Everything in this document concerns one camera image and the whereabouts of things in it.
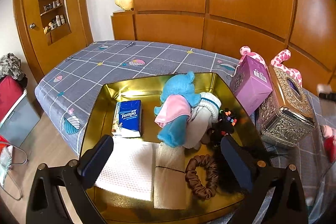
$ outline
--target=gold metal tray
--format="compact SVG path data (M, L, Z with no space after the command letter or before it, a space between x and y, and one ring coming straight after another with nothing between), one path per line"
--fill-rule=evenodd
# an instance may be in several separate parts
M94 147L104 134L111 134L116 103L127 100L140 99L142 102L142 139L147 142L160 143L156 136L161 128L154 122L153 110L155 106L161 105L162 88L172 76L151 76L104 85L89 117L81 155ZM227 107L236 113L238 122L232 136L239 145L257 146L264 149L263 142L252 121L218 74L196 73L194 85L196 93L211 92L220 99L222 108ZM202 145L199 151L186 149L185 166L195 155L206 154L212 155L213 152L205 145ZM205 171L198 168L197 173L205 185ZM202 201L195 197L186 185L187 209L163 210L155 209L153 202L128 198L95 186L88 189L87 193L108 223L204 223L233 211L244 197L240 193L223 192L218 187L213 198Z

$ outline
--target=purple tissue box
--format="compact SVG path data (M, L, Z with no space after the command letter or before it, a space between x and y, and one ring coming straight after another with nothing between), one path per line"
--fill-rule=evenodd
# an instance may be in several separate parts
M232 93L250 116L272 92L264 65L245 56L230 83Z

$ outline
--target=white bottle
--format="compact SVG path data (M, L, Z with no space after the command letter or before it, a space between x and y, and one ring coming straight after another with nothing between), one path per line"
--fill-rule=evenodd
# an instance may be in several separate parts
M63 15L61 15L61 16L60 16L60 18L61 18L61 22L62 22L62 24L64 24L64 23L65 23L64 16L63 16Z
M59 19L59 15L56 16L56 23L57 23L57 26L61 25L61 20Z

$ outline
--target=metal bolt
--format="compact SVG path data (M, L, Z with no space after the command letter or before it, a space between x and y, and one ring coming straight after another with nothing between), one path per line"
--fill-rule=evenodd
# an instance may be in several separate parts
M38 169L39 169L39 170L43 170L45 167L46 167L46 164L40 164L40 165L38 166Z
M292 170L292 171L295 171L295 170L296 170L296 166L295 166L294 164L290 164L290 165L289 165L289 168L290 168L290 170Z
M77 165L78 160L70 160L69 161L69 166L75 167Z
M259 161L257 162L257 165L258 165L259 167L265 167L265 166L266 166L266 163L265 163L263 160L259 160Z

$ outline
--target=tissue pack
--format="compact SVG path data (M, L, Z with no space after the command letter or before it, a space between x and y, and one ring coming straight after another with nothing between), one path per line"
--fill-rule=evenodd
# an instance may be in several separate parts
M250 116L272 92L272 84L264 65L245 56L232 78L230 89Z
M117 102L112 124L112 134L123 138L140 137L141 112L140 100Z

